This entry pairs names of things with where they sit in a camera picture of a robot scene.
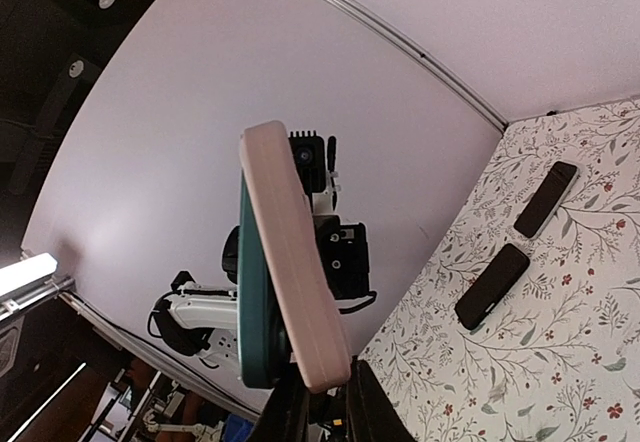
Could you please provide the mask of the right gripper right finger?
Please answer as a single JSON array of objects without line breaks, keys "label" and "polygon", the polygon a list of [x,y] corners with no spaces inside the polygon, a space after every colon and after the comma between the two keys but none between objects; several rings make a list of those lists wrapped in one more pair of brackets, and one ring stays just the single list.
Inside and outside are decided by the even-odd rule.
[{"label": "right gripper right finger", "polygon": [[371,367],[354,358],[349,379],[349,440],[413,442]]}]

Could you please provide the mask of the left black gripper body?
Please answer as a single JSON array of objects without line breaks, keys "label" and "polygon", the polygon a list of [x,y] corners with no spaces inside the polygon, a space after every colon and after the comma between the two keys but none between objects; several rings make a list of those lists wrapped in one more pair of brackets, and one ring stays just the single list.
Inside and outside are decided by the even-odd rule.
[{"label": "left black gripper body", "polygon": [[[363,299],[340,312],[358,312],[375,302],[375,291],[370,288],[369,249],[366,226],[363,223],[341,224],[337,215],[320,216],[315,224],[315,242],[319,251],[328,287],[338,301]],[[245,242],[257,244],[258,255],[263,257],[261,239],[255,217],[241,218],[227,238],[222,252],[222,269],[234,284],[239,281],[241,236]]]}]

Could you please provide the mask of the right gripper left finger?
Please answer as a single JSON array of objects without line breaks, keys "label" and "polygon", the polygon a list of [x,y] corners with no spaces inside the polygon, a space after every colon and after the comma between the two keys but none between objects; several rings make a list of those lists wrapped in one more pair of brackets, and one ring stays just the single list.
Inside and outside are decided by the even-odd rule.
[{"label": "right gripper left finger", "polygon": [[257,421],[257,440],[308,440],[310,392],[298,371],[289,371],[276,384]]}]

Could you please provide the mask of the teal phone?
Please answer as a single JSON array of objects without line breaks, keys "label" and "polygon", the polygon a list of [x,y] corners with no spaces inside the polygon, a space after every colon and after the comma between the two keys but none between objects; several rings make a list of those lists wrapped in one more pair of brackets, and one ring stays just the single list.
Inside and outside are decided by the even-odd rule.
[{"label": "teal phone", "polygon": [[245,181],[238,241],[238,356],[243,383],[271,389],[291,359],[291,345],[267,266]]}]

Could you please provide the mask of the pink phone case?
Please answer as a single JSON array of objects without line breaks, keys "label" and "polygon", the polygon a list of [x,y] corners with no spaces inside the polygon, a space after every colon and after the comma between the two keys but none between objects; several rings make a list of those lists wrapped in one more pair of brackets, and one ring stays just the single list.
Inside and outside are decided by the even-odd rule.
[{"label": "pink phone case", "polygon": [[312,393],[351,376],[351,350],[315,242],[308,199],[280,121],[244,131],[240,160],[266,265],[305,386]]}]

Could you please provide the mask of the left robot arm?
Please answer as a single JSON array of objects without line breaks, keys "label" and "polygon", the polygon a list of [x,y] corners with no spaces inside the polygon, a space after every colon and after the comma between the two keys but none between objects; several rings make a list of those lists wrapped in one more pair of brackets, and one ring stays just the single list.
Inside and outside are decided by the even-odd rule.
[{"label": "left robot arm", "polygon": [[[273,377],[290,362],[292,348],[257,232],[247,230],[253,246],[245,251],[240,246],[242,231],[232,230],[222,257],[222,268],[235,288],[203,287],[181,271],[151,310],[147,331],[208,368],[238,365]],[[353,303],[341,308],[341,314],[372,305],[377,294],[369,283],[365,225],[322,216],[316,220],[316,240],[332,295]],[[241,261],[244,253],[248,258]]]}]

